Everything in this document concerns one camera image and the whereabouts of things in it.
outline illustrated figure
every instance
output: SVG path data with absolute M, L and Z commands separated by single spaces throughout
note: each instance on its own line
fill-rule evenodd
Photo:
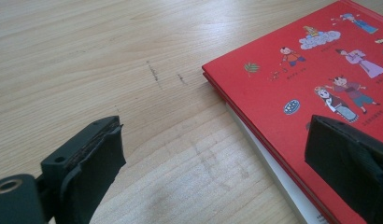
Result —
M 340 17 L 343 18 L 343 21 L 344 20 L 351 21 L 352 23 L 356 24 L 357 26 L 359 26 L 360 28 L 362 28 L 364 31 L 366 31 L 369 34 L 372 34 L 372 33 L 376 32 L 378 30 L 377 28 L 369 25 L 365 21 L 355 20 L 355 17 L 351 13 L 346 13 L 344 15 L 341 15 Z
M 360 90 L 366 90 L 366 87 L 361 86 L 361 84 L 357 82 L 347 82 L 347 79 L 341 76 L 335 77 L 333 79 L 333 84 L 333 86 L 325 87 L 334 91 L 344 91 L 354 102 L 354 104 L 362 110 L 363 114 L 367 113 L 367 110 L 363 107 L 363 104 L 380 105 L 379 103 L 376 103 L 371 97 L 360 92 Z
M 316 28 L 311 27 L 311 26 L 304 26 L 303 29 L 305 29 L 305 33 L 307 34 L 307 39 L 318 36 L 318 35 L 323 35 L 323 32 L 318 31 Z
M 291 67 L 295 66 L 297 61 L 299 62 L 305 61 L 305 58 L 302 55 L 296 53 L 296 51 L 291 50 L 287 47 L 282 48 L 280 52 L 284 55 L 284 57 L 282 57 L 282 62 L 288 62 Z
M 355 49 L 350 53 L 347 53 L 343 49 L 336 49 L 336 52 L 345 56 L 349 63 L 359 64 L 370 78 L 377 77 L 383 73 L 383 68 L 365 60 L 363 57 L 366 55 L 359 49 Z
M 325 102 L 325 104 L 334 113 L 340 115 L 341 117 L 346 119 L 348 122 L 352 123 L 358 119 L 358 115 L 352 112 L 352 110 L 348 108 L 348 105 L 346 104 L 346 102 L 344 102 L 339 97 L 333 96 L 330 93 L 328 93 L 324 87 L 316 87 L 314 89 L 314 92 L 323 100 L 323 102 Z

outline clamp jaw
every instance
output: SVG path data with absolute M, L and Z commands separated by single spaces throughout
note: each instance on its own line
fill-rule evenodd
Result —
M 305 161 L 368 223 L 383 223 L 383 143 L 335 119 L 313 116 Z
M 89 223 L 125 164 L 120 119 L 99 119 L 50 154 L 42 175 L 0 180 L 0 224 Z

